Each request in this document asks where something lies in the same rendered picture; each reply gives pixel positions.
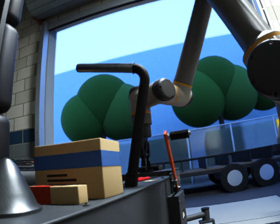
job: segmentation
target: blue sky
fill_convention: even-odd
[[[194,0],[161,0],[57,33],[55,74],[185,41]],[[230,34],[212,10],[205,38]]]

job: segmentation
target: green tree foliage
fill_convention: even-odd
[[[103,134],[114,140],[131,138],[129,90],[132,87],[112,75],[88,79],[62,110],[65,134],[72,141],[99,138]]]
[[[173,107],[176,116],[192,127],[211,125],[221,115],[234,121],[247,116],[252,109],[269,110],[275,106],[252,87],[246,69],[218,56],[198,62],[192,91],[190,106]]]

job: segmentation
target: black grip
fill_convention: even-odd
[[[177,140],[177,139],[189,138],[189,137],[190,137],[190,132],[188,129],[181,130],[181,131],[171,131],[169,133],[170,140]]]

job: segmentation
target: cardboard box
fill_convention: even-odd
[[[30,186],[41,205],[80,205],[88,202],[86,185]]]
[[[103,138],[35,147],[36,185],[87,184],[89,199],[123,193],[119,143]]]

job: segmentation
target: yellow band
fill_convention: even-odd
[[[192,88],[192,86],[190,86],[190,85],[188,85],[188,84],[184,84],[184,83],[182,83],[182,82],[173,81],[173,83],[178,84],[178,85],[181,85],[181,86],[186,86],[186,87]]]
[[[135,113],[136,113],[136,112],[131,113],[130,116],[135,115]],[[146,114],[151,114],[151,112],[148,111],[148,110],[146,110]]]
[[[178,88],[176,87],[176,85],[174,85],[174,86],[175,86],[175,88],[177,89],[177,98],[176,98],[175,102],[172,103],[172,105],[174,105],[174,104],[177,102],[178,98],[179,98],[179,91],[178,91]]]
[[[266,39],[269,39],[275,35],[280,35],[280,31],[274,31],[274,32],[271,32],[271,33],[268,33],[262,37],[260,37],[259,39],[257,39],[249,48],[248,50],[244,53],[244,56],[243,56],[243,63],[244,65],[246,60],[247,60],[247,57],[251,54],[251,52],[255,49],[255,47],[257,47],[261,42],[265,41]]]

